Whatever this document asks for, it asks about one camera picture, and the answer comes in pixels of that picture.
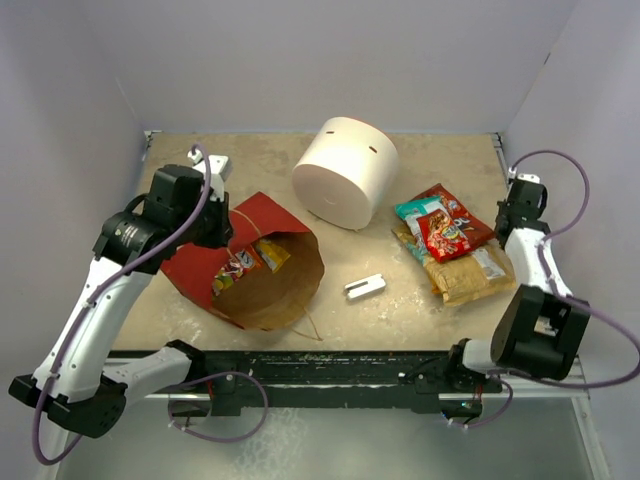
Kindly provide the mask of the tan snack bag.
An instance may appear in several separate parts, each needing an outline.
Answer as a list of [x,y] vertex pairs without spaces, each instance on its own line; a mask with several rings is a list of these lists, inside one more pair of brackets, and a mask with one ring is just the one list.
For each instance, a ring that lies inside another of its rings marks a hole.
[[391,231],[421,264],[432,292],[442,296],[445,306],[462,305],[516,287],[511,262],[496,240],[490,240],[468,255],[439,263],[430,255],[420,253],[405,224]]

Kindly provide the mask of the skittles candy packet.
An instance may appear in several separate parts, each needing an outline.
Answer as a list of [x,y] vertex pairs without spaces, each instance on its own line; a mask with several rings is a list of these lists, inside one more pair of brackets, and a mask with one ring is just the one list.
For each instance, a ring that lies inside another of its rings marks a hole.
[[220,268],[212,282],[214,296],[228,290],[241,278],[262,267],[260,256],[252,246],[239,250]]

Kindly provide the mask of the teal white snack packet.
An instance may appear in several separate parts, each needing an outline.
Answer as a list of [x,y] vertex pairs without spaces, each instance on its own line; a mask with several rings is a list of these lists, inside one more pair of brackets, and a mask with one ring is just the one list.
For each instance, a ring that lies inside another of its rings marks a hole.
[[417,260],[424,264],[427,257],[427,249],[418,219],[436,210],[442,210],[443,205],[438,197],[432,196],[397,204],[394,209],[396,215],[406,224],[414,238],[415,246],[409,247],[409,250]]

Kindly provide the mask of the red paper bag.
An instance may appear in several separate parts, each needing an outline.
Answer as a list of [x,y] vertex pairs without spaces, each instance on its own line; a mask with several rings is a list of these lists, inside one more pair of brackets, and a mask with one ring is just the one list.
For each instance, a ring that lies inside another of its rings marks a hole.
[[[228,247],[212,250],[187,244],[161,270],[186,299],[244,330],[272,331],[292,326],[308,313],[325,267],[313,232],[281,205],[258,192],[230,212],[234,236]],[[290,258],[277,273],[262,267],[219,296],[212,282],[231,255],[266,238]]]

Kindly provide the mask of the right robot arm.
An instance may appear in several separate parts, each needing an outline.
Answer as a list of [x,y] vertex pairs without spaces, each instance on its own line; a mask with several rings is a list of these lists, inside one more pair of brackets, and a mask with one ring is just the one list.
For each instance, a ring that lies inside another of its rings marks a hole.
[[573,366],[590,315],[564,299],[573,294],[544,241],[550,233],[541,220],[547,198],[538,176],[518,174],[498,203],[495,235],[518,288],[490,341],[463,339],[451,348],[444,376],[456,391],[500,370],[560,381]]

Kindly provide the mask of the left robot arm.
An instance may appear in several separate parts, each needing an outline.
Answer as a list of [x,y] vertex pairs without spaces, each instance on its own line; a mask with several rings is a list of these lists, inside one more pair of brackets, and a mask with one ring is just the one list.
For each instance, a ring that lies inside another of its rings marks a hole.
[[71,317],[35,372],[13,379],[12,397],[67,431],[99,438],[151,393],[173,385],[184,392],[202,387],[205,356],[180,340],[120,367],[105,362],[164,261],[185,244],[229,244],[233,228],[224,182],[230,170],[229,158],[215,155],[194,166],[166,165],[154,173],[148,192],[104,222]]

